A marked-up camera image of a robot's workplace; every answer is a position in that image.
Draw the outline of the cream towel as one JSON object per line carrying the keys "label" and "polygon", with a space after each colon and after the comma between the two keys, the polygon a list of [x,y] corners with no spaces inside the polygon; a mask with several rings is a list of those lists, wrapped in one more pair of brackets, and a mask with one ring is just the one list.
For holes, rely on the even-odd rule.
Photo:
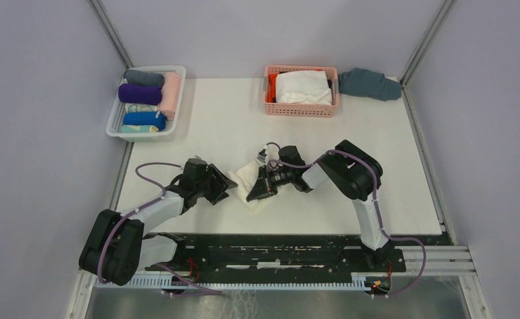
{"label": "cream towel", "polygon": [[274,202],[273,197],[266,199],[254,199],[252,201],[246,200],[246,197],[256,183],[259,168],[260,167],[258,164],[253,161],[238,169],[237,171],[228,172],[229,179],[237,184],[237,187],[233,189],[234,194],[251,213],[258,213],[260,210],[262,210],[263,207],[271,205]]}

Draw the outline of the purple towel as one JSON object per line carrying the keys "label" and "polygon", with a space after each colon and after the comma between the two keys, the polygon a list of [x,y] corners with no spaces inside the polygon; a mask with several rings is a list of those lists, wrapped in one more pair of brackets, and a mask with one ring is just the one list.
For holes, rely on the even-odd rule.
{"label": "purple towel", "polygon": [[162,101],[161,88],[123,83],[118,88],[118,98],[125,103],[158,105]]}

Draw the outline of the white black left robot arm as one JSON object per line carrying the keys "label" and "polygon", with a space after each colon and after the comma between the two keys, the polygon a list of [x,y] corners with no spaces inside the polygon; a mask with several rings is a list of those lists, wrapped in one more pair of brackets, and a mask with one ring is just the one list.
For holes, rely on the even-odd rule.
{"label": "white black left robot arm", "polygon": [[125,213],[105,209],[92,226],[78,259],[80,269],[98,277],[102,284],[127,284],[137,272],[141,253],[148,245],[145,236],[160,224],[186,213],[200,198],[216,205],[237,183],[214,164],[190,158],[182,172],[163,185],[141,174],[141,179],[159,188],[156,196]]}

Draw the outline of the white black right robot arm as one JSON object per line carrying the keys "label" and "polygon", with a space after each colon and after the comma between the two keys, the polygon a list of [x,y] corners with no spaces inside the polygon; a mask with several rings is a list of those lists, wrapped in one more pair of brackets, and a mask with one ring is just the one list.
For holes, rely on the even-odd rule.
{"label": "white black right robot arm", "polygon": [[309,193],[331,181],[354,205],[361,227],[363,266],[370,271],[381,270],[389,261],[384,248],[389,239],[383,234],[384,223],[375,205],[381,186],[383,169],[369,154],[343,140],[313,163],[307,164],[296,146],[278,149],[278,157],[270,159],[267,151],[258,154],[260,166],[245,201],[263,200],[278,194],[280,187],[291,184],[301,193]]}

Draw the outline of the pink plastic basket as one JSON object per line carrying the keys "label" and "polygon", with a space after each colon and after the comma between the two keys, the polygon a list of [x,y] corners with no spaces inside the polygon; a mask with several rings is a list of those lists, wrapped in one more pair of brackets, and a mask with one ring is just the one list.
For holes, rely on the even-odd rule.
{"label": "pink plastic basket", "polygon": [[[317,104],[284,104],[284,103],[269,103],[266,101],[268,75],[272,73],[284,73],[299,70],[322,70],[326,73],[329,87],[332,91],[333,104],[332,105],[317,105]],[[264,77],[264,93],[263,103],[265,113],[267,115],[277,116],[310,116],[320,118],[330,118],[340,104],[340,97],[338,93],[338,74],[337,69],[330,66],[291,66],[291,65],[268,65],[265,68]]]}

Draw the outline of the blue rolled towel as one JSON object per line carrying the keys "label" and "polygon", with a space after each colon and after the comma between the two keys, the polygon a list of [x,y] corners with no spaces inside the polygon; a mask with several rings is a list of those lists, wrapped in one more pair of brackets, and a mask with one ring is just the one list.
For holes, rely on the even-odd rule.
{"label": "blue rolled towel", "polygon": [[167,117],[160,112],[132,112],[124,116],[123,125],[154,126],[160,132],[166,128]]}

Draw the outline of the orange cloth in basket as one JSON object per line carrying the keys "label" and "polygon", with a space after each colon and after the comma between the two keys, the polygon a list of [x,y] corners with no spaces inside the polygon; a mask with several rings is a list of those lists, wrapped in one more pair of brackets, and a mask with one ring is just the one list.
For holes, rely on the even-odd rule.
{"label": "orange cloth in basket", "polygon": [[276,79],[278,73],[272,73],[268,75],[268,87],[266,101],[269,103],[276,103]]}

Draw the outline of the pink rolled towel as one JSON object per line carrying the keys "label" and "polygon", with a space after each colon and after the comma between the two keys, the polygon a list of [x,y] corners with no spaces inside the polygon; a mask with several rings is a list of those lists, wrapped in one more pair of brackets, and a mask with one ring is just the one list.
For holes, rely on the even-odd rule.
{"label": "pink rolled towel", "polygon": [[173,120],[181,91],[182,78],[174,72],[164,74],[165,83],[161,89],[162,100],[157,109],[168,119]]}

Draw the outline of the light teal rolled towel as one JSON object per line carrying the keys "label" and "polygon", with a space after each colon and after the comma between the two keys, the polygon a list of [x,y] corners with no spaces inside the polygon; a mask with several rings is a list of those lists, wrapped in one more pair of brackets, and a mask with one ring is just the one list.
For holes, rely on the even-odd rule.
{"label": "light teal rolled towel", "polygon": [[153,134],[158,133],[159,128],[157,126],[152,125],[142,125],[142,126],[134,126],[134,125],[123,125],[120,128],[121,134]]}

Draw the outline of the white folded cloth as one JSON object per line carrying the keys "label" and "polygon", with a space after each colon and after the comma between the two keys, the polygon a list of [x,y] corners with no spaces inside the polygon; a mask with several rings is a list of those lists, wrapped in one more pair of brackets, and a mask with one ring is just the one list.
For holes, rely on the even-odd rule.
{"label": "white folded cloth", "polygon": [[332,105],[332,91],[322,70],[279,73],[275,83],[276,102],[284,104]]}

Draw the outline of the beige print rolled towel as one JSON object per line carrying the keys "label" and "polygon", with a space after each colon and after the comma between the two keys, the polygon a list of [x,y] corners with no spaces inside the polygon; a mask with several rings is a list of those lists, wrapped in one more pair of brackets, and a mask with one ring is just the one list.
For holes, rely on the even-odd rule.
{"label": "beige print rolled towel", "polygon": [[149,105],[149,104],[125,104],[125,113],[135,113],[135,112],[157,112],[157,106]]}

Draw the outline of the grey rolled towel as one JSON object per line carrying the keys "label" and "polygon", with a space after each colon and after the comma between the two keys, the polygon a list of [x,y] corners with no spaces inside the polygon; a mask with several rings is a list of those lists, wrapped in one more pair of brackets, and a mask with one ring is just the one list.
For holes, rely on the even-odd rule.
{"label": "grey rolled towel", "polygon": [[129,84],[138,86],[158,86],[165,84],[165,77],[159,73],[144,72],[140,70],[129,69],[124,72],[124,79]]}

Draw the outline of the teal crumpled towel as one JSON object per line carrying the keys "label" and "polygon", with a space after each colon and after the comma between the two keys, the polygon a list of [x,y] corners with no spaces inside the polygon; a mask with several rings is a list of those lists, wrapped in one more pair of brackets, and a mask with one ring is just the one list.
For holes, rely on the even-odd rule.
{"label": "teal crumpled towel", "polygon": [[399,82],[383,73],[354,68],[338,74],[339,92],[348,96],[372,98],[380,101],[398,100],[402,96]]}

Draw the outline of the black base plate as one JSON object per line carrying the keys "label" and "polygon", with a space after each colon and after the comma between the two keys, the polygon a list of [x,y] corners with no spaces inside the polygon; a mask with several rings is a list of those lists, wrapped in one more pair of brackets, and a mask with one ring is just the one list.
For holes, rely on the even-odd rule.
{"label": "black base plate", "polygon": [[416,276],[422,260],[451,243],[446,233],[421,244],[391,241],[374,252],[358,235],[172,235],[174,255],[160,260],[205,284],[346,284],[356,274]]}

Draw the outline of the aluminium corner frame right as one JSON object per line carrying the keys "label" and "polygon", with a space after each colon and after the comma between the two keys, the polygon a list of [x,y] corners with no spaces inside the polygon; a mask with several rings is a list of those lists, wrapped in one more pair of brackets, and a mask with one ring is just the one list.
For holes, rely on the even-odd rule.
{"label": "aluminium corner frame right", "polygon": [[[420,160],[422,162],[424,174],[426,176],[428,188],[432,196],[434,209],[438,216],[438,222],[445,228],[447,234],[454,244],[458,242],[458,239],[454,233],[452,221],[449,213],[446,210],[445,201],[439,189],[436,174],[432,167],[432,160],[430,159],[429,150],[424,139],[422,125],[418,119],[416,104],[410,95],[410,84],[414,80],[420,65],[424,62],[428,51],[431,49],[434,40],[439,35],[440,30],[447,21],[456,3],[456,1],[442,1],[440,3],[440,6],[437,8],[431,21],[426,27],[423,36],[420,38],[417,46],[415,47],[400,79],[403,100],[418,148]],[[469,310],[470,317],[491,318],[491,310],[487,305],[484,291],[480,284],[476,269],[464,270],[462,268],[458,268],[454,272],[454,275],[459,278],[459,282],[462,287],[464,304]]]}

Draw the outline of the aluminium corner frame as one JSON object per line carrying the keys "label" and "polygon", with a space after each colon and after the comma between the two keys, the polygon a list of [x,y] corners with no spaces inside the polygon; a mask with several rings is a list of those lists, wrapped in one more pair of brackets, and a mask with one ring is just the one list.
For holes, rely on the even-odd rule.
{"label": "aluminium corner frame", "polygon": [[118,34],[114,28],[111,19],[109,18],[104,4],[101,0],[87,0],[87,3],[91,6],[99,24],[103,28],[108,40],[113,46],[116,54],[119,56],[122,64],[125,68],[133,67],[131,58]]}
{"label": "aluminium corner frame", "polygon": [[[424,62],[428,51],[431,49],[434,40],[439,35],[440,30],[447,21],[456,3],[456,1],[442,1],[440,3],[440,6],[437,8],[431,21],[426,27],[423,36],[420,38],[417,46],[415,47],[400,79],[403,100],[418,148],[420,160],[422,162],[424,174],[426,176],[428,188],[432,196],[434,209],[438,216],[438,222],[445,228],[447,234],[454,244],[458,242],[458,239],[454,233],[452,221],[449,213],[446,210],[445,201],[439,189],[436,174],[432,167],[432,160],[430,159],[429,150],[424,139],[422,125],[418,119],[416,104],[410,95],[410,84],[414,80],[420,65]],[[459,282],[462,287],[464,304],[469,310],[470,317],[491,318],[491,310],[487,305],[484,291],[480,284],[476,269],[464,270],[462,268],[458,268],[454,272],[454,275],[459,278]]]}

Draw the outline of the aluminium corner frame left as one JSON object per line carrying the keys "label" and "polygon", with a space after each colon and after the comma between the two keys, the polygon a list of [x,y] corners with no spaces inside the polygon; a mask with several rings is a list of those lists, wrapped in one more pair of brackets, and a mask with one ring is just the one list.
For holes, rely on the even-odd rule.
{"label": "aluminium corner frame left", "polygon": [[131,58],[118,34],[114,28],[111,19],[109,18],[104,4],[101,0],[87,0],[87,3],[91,6],[99,24],[103,28],[108,40],[113,46],[116,54],[119,56],[122,64],[125,68],[133,67]]}

